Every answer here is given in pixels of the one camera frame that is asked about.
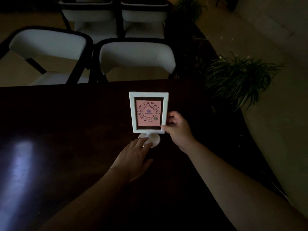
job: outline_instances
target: white picture frame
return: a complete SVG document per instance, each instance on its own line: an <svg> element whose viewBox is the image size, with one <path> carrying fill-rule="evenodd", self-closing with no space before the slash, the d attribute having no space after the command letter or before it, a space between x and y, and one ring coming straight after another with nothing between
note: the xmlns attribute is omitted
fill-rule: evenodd
<svg viewBox="0 0 308 231"><path fill-rule="evenodd" d="M168 101L169 101L169 93L168 92L129 92L129 102L131 107L131 116L132 116L132 124L133 124L133 132L134 133L147 133L147 134L164 134L165 131L163 129L138 129L137 128L137 115L136 115L136 100L135 97L151 97L151 98L163 98L162 102L162 110L160 110L161 115L161 125L166 124L167 120L167 111L168 111Z"/></svg>

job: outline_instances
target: pink card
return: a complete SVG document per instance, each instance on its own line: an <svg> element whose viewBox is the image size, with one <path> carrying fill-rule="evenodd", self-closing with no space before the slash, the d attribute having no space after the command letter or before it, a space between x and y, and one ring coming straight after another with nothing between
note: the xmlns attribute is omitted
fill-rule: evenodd
<svg viewBox="0 0 308 231"><path fill-rule="evenodd" d="M160 100L136 100L137 126L160 126Z"/></svg>

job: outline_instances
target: round stand base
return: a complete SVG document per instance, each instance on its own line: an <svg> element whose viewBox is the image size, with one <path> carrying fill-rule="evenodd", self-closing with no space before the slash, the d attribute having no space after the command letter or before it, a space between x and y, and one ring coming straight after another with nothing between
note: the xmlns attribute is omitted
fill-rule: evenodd
<svg viewBox="0 0 308 231"><path fill-rule="evenodd" d="M160 136L159 134L146 134L146 133L141 133L138 138L144 138L144 137L148 137L149 139L144 143L153 143L152 147L156 147L159 142L160 142Z"/></svg>

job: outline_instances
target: person's left hand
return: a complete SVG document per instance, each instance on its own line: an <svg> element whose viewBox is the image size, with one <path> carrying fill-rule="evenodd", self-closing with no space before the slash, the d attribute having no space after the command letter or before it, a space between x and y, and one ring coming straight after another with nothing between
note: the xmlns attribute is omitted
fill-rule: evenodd
<svg viewBox="0 0 308 231"><path fill-rule="evenodd" d="M130 142L123 151L120 152L110 169L124 173L129 180L140 177L151 165L153 159L148 159L143 163L145 156L152 147L152 143L145 144L148 138L139 138Z"/></svg>

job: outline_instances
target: forearm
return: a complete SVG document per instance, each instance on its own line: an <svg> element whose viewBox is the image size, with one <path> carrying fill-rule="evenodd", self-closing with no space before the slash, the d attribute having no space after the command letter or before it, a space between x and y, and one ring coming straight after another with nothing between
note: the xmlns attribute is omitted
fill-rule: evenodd
<svg viewBox="0 0 308 231"><path fill-rule="evenodd" d="M104 218L127 175L110 169L97 183L64 207L39 230L89 230Z"/></svg>
<svg viewBox="0 0 308 231"><path fill-rule="evenodd" d="M305 217L198 142L185 152L215 200L238 230L307 230Z"/></svg>

